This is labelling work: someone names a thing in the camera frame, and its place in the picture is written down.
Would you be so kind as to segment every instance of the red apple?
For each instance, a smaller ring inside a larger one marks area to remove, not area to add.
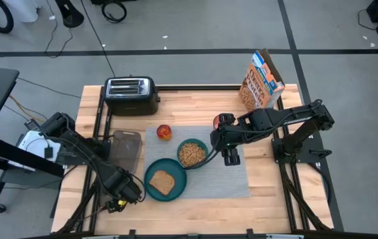
[[[156,130],[156,134],[159,139],[164,141],[169,141],[173,135],[169,125],[160,125]]]

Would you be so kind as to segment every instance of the butcher block tabletop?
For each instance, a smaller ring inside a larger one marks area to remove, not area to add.
[[[76,131],[92,137],[101,86],[85,86],[82,93]],[[159,110],[152,116],[113,116],[110,133],[117,129],[136,131],[145,143],[147,127],[161,124],[212,125],[220,113],[239,117],[247,110],[237,90],[167,90],[159,92]],[[287,84],[282,93],[285,108],[301,106],[297,85]],[[107,106],[104,105],[100,132],[104,131]],[[300,124],[289,126],[292,133]],[[279,166],[274,162],[272,135],[255,143],[243,145],[250,197],[237,199],[176,199],[159,202],[147,198],[144,202],[129,204],[123,212],[97,215],[95,234],[126,235],[131,229],[136,234],[245,234],[289,233],[288,213],[282,190]],[[143,178],[144,146],[136,175]],[[81,201],[86,166],[77,166],[61,185],[52,232],[60,229]],[[330,210],[320,174],[309,165],[298,164],[298,174],[305,201],[328,227],[332,228]],[[301,226],[298,205],[292,198],[298,228]],[[87,207],[86,215],[91,212]],[[88,228],[89,219],[84,221]]]

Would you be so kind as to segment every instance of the cereal box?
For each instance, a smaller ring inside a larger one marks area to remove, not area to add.
[[[284,90],[282,77],[266,49],[257,50],[252,56],[248,72],[240,87],[243,104],[251,111],[271,108]]]

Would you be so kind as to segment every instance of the concrete floor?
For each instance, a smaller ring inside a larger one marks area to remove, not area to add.
[[[58,9],[49,0],[53,11]],[[72,1],[82,11],[80,1]],[[378,36],[357,25],[357,12],[370,0],[285,0],[298,49],[378,48]],[[106,50],[163,50],[212,48],[289,49],[277,0],[176,0],[125,2],[128,18],[108,23],[100,8],[86,7]],[[43,52],[54,22],[47,4],[35,23],[19,23],[8,35],[0,34],[0,52]],[[371,24],[362,15],[365,24]],[[61,24],[50,50],[60,50],[69,37]],[[72,29],[74,39],[65,51],[101,50],[85,20]],[[290,54],[273,54],[286,83],[299,84]],[[240,84],[250,54],[168,54],[109,56],[117,76],[148,75],[157,84]],[[328,157],[337,202],[345,231],[378,233],[378,54],[300,55],[311,99],[321,98],[336,123],[321,133]],[[103,56],[0,57],[0,67],[17,69],[20,77],[45,86],[81,94],[83,85],[103,84],[111,77]],[[76,117],[77,99],[60,96],[18,81],[12,95],[24,106],[46,116],[66,112]],[[9,100],[6,105],[17,108]],[[0,138],[15,143],[25,132],[24,120],[3,108]],[[0,202],[8,206],[0,214],[0,237],[45,235],[57,191],[4,190]]]

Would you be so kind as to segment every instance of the gray placemat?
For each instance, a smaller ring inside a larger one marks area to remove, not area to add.
[[[156,127],[148,127],[145,137],[144,171],[156,160],[177,159],[177,148],[185,139],[201,140],[212,150],[209,134],[212,126],[172,126],[172,139],[162,141],[156,136]],[[240,165],[225,166],[219,153],[212,161],[199,169],[187,171],[187,186],[180,198],[217,199],[249,197],[248,176],[244,164],[243,147],[237,147]]]

